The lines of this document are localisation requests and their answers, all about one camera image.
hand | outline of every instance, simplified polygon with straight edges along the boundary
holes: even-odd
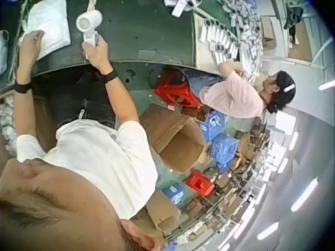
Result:
[[[101,74],[106,75],[113,71],[108,59],[108,44],[102,36],[99,35],[96,47],[86,42],[83,42],[82,47],[91,65],[97,68]]]
[[[36,30],[23,37],[20,46],[19,66],[31,70],[41,52],[44,31]]]
[[[44,31],[36,30],[23,37],[16,74],[18,84],[25,85],[30,83],[30,72],[40,54],[43,35]]]

blue plastic crate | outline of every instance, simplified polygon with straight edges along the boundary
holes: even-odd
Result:
[[[185,188],[182,184],[175,183],[167,188],[162,189],[162,191],[175,206],[183,202]]]
[[[211,141],[226,126],[226,115],[221,112],[212,110],[206,118],[205,122],[199,122],[200,129],[206,141]]]
[[[238,143],[237,139],[220,134],[213,139],[209,155],[224,164],[234,158]]]
[[[224,162],[224,163],[217,162],[216,167],[220,171],[221,174],[224,174],[226,171],[229,170],[229,167],[230,167],[232,161],[233,161],[233,158],[231,160],[227,161],[227,162]]]

window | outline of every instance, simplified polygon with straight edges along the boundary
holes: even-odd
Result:
[[[276,114],[275,126],[279,130],[284,131],[285,134],[292,135],[296,119],[297,118],[295,116],[278,111]]]

black watch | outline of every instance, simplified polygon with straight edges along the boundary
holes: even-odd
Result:
[[[14,84],[14,90],[17,93],[27,93],[27,91],[29,91],[31,89],[31,82],[29,84],[26,85],[19,85],[16,81]]]
[[[107,75],[102,75],[103,77],[103,82],[107,84],[109,81],[112,81],[114,78],[118,77],[118,74],[115,70],[112,72],[108,73]]]

